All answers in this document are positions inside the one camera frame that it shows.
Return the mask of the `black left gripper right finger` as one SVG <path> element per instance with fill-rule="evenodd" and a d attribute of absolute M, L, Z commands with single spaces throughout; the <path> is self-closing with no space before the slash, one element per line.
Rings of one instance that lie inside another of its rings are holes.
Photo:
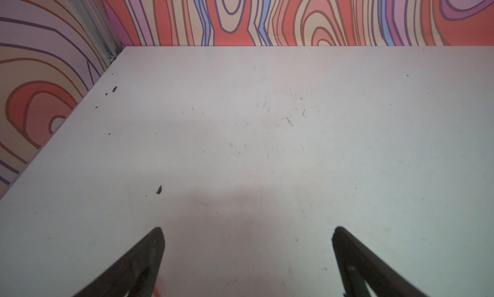
<path fill-rule="evenodd" d="M 342 226 L 332 237 L 344 296 L 424 296 Z"/>

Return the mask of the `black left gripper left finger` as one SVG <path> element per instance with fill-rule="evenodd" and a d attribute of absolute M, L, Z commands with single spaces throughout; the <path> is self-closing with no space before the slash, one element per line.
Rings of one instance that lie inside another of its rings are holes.
<path fill-rule="evenodd" d="M 160 296 L 158 271 L 165 250 L 161 228 L 152 229 L 77 296 Z"/>

